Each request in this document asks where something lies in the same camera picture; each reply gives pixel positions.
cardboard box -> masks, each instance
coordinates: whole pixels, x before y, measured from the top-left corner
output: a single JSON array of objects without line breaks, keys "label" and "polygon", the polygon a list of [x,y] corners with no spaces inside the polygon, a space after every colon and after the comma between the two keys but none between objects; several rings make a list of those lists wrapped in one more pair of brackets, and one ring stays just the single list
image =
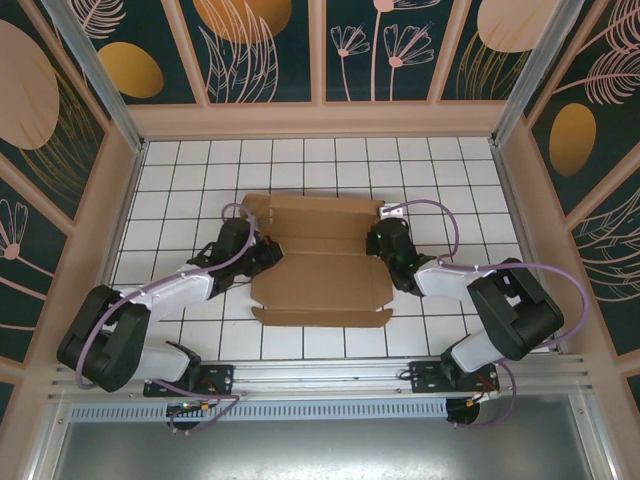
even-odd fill
[{"label": "cardboard box", "polygon": [[247,195],[243,202],[261,233],[279,242],[284,258],[251,283],[264,325],[382,327],[393,285],[366,236],[378,221],[379,200]]}]

white square tile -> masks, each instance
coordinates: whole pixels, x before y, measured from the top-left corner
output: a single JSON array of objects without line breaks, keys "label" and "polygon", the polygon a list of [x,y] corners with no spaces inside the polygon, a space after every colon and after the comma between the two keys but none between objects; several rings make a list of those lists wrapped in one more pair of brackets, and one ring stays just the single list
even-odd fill
[{"label": "white square tile", "polygon": [[402,187],[373,187],[371,189],[374,200],[382,200],[385,203],[403,203],[404,188]]},{"label": "white square tile", "polygon": [[471,185],[500,185],[500,177],[493,160],[464,162]]},{"label": "white square tile", "polygon": [[164,342],[176,342],[180,340],[180,322],[156,322],[147,329],[145,341],[153,344],[164,344]]},{"label": "white square tile", "polygon": [[271,188],[302,188],[302,163],[278,163],[271,167]]},{"label": "white square tile", "polygon": [[178,165],[171,190],[202,190],[206,170],[205,165]]},{"label": "white square tile", "polygon": [[251,298],[251,284],[247,283],[227,290],[227,298],[224,304],[223,318],[225,320],[244,320],[255,318],[251,312],[251,307],[261,307],[258,302]]},{"label": "white square tile", "polygon": [[508,214],[479,215],[482,233],[487,243],[518,243]]},{"label": "white square tile", "polygon": [[165,220],[160,250],[193,249],[197,225],[197,220]]},{"label": "white square tile", "polygon": [[180,344],[193,350],[204,361],[218,360],[222,322],[184,322]]},{"label": "white square tile", "polygon": [[304,358],[344,358],[344,329],[305,327]]},{"label": "white square tile", "polygon": [[517,243],[487,245],[487,251],[489,252],[489,262],[492,264],[502,263],[507,258],[523,259],[520,246]]},{"label": "white square tile", "polygon": [[438,186],[468,185],[467,171],[464,162],[433,162]]},{"label": "white square tile", "polygon": [[431,137],[429,138],[431,158],[434,160],[460,160],[460,146],[456,137]]},{"label": "white square tile", "polygon": [[184,319],[187,320],[222,320],[222,308],[225,294],[216,295],[211,300],[199,302],[184,309]]},{"label": "white square tile", "polygon": [[168,198],[167,192],[138,192],[129,218],[131,220],[164,218]]},{"label": "white square tile", "polygon": [[229,203],[233,203],[235,198],[236,192],[234,190],[205,191],[202,195],[200,218],[221,218],[222,208]]},{"label": "white square tile", "polygon": [[220,360],[259,360],[261,339],[262,324],[257,320],[225,321],[222,327]]},{"label": "white square tile", "polygon": [[330,188],[336,186],[336,164],[307,163],[304,166],[305,188]]},{"label": "white square tile", "polygon": [[371,189],[369,187],[341,188],[338,187],[338,197],[340,198],[366,198],[371,199]]},{"label": "white square tile", "polygon": [[416,245],[446,245],[449,243],[442,215],[412,215],[409,224],[411,238]]},{"label": "white square tile", "polygon": [[476,213],[469,187],[439,187],[440,202],[453,213]]},{"label": "white square tile", "polygon": [[154,282],[161,278],[168,277],[176,273],[187,260],[193,257],[192,250],[160,250],[156,256],[156,264],[153,267],[153,276],[151,280]]},{"label": "white square tile", "polygon": [[385,310],[392,309],[394,317],[422,315],[420,297],[393,289],[393,301],[385,305]]},{"label": "white square tile", "polygon": [[502,187],[471,187],[478,213],[507,213]]},{"label": "white square tile", "polygon": [[400,160],[431,160],[426,138],[399,138],[398,149]]},{"label": "white square tile", "polygon": [[369,160],[399,160],[398,144],[395,138],[367,138]]},{"label": "white square tile", "polygon": [[114,283],[139,285],[151,280],[156,252],[122,252]]},{"label": "white square tile", "polygon": [[305,162],[335,162],[336,146],[333,138],[307,138],[304,141]]},{"label": "white square tile", "polygon": [[238,180],[238,165],[209,165],[204,188],[207,190],[235,189]]},{"label": "white square tile", "polygon": [[460,137],[460,148],[465,160],[491,160],[491,149],[486,137]]},{"label": "white square tile", "polygon": [[[407,201],[411,200],[434,200],[440,201],[438,196],[438,189],[436,187],[406,187],[404,189],[407,195]],[[407,207],[410,214],[441,214],[442,209],[435,205],[429,205],[428,203],[416,203],[415,205],[409,205]]]},{"label": "white square tile", "polygon": [[367,145],[364,138],[336,138],[339,162],[366,162]]},{"label": "white square tile", "polygon": [[338,187],[368,187],[369,168],[367,162],[345,162],[338,164]]},{"label": "white square tile", "polygon": [[369,174],[373,187],[402,186],[400,162],[369,162]]},{"label": "white square tile", "polygon": [[198,218],[201,191],[171,192],[165,218]]},{"label": "white square tile", "polygon": [[460,315],[462,306],[458,300],[449,297],[428,295],[422,297],[422,308],[425,316],[428,315]]},{"label": "white square tile", "polygon": [[240,164],[238,188],[269,188],[270,164]]},{"label": "white square tile", "polygon": [[427,339],[431,355],[440,355],[467,335],[462,315],[426,317],[424,321],[427,325]]},{"label": "white square tile", "polygon": [[335,188],[305,188],[304,196],[335,198],[338,196],[338,192]]},{"label": "white square tile", "polygon": [[482,325],[479,315],[465,315],[464,323],[467,325],[467,333],[469,335],[484,330],[484,325]]},{"label": "white square tile", "polygon": [[215,140],[211,142],[209,163],[238,163],[241,143],[240,140]]},{"label": "white square tile", "polygon": [[145,165],[174,165],[178,158],[180,142],[151,142]]},{"label": "white square tile", "polygon": [[158,248],[162,220],[131,220],[127,226],[124,250],[155,250]]},{"label": "white square tile", "polygon": [[262,358],[264,360],[301,359],[302,327],[264,327]]},{"label": "white square tile", "polygon": [[484,245],[460,245],[453,261],[461,265],[487,265],[489,258]]},{"label": "white square tile", "polygon": [[177,163],[206,164],[210,146],[209,141],[180,142]]},{"label": "white square tile", "polygon": [[138,191],[169,190],[174,167],[150,166],[142,169]]},{"label": "white square tile", "polygon": [[401,162],[402,177],[406,186],[423,187],[436,184],[433,164],[429,160],[421,162]]},{"label": "white square tile", "polygon": [[302,162],[304,143],[301,138],[273,141],[274,162]]},{"label": "white square tile", "polygon": [[[445,216],[445,223],[447,224],[447,233],[449,234],[449,243],[453,244],[455,241],[455,232],[453,224],[448,216]],[[480,224],[478,223],[478,217],[476,215],[458,214],[456,215],[456,223],[460,231],[460,243],[484,243],[482,231],[480,230]]]},{"label": "white square tile", "polygon": [[272,140],[243,140],[241,163],[271,163]]},{"label": "white square tile", "polygon": [[196,235],[196,250],[202,250],[208,243],[215,242],[218,239],[220,228],[222,227],[221,218],[209,218],[198,222],[198,233]]},{"label": "white square tile", "polygon": [[345,328],[347,357],[386,357],[384,328]]},{"label": "white square tile", "polygon": [[429,355],[422,317],[395,317],[386,329],[390,357]]}]

metal base plate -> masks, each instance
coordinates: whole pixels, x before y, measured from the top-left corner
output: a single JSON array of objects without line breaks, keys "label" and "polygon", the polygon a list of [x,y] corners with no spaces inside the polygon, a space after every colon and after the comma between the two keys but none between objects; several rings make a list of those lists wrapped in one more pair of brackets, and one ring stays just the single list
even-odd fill
[{"label": "metal base plate", "polygon": [[413,393],[448,393],[468,392],[473,394],[483,390],[499,390],[500,383],[496,367],[493,364],[485,365],[478,371],[470,373],[460,380],[458,388],[454,388],[449,380],[440,371],[440,361],[411,362],[407,379],[411,381]]},{"label": "metal base plate", "polygon": [[[211,391],[211,384],[213,384],[218,394],[230,395],[233,389],[233,373],[233,365],[203,365],[200,368],[200,376],[198,377],[196,386],[193,388],[193,393],[215,395],[215,393]],[[155,383],[145,383],[142,394],[145,398],[184,396],[168,391],[166,388]]]}]

metal corner post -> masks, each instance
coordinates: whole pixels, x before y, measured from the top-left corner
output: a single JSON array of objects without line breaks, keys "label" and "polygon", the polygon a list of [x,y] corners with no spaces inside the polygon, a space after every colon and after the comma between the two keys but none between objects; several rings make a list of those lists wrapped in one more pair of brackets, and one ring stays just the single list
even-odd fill
[{"label": "metal corner post", "polygon": [[138,132],[127,106],[109,78],[98,58],[93,44],[84,34],[69,2],[42,0],[55,28],[58,29],[73,56],[82,66],[91,85],[111,114],[127,143],[135,152],[142,149],[142,136]]}]

metal vent grille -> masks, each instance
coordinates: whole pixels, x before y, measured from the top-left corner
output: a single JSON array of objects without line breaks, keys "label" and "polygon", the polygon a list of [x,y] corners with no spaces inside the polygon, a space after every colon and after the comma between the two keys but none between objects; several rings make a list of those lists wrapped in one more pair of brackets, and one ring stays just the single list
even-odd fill
[{"label": "metal vent grille", "polygon": [[[166,403],[76,404],[71,413],[74,423],[166,422]],[[221,407],[190,412],[176,421],[193,421],[216,415]],[[233,408],[222,421],[247,420],[353,420],[375,418],[446,417],[446,399],[349,400],[244,402]]]}]

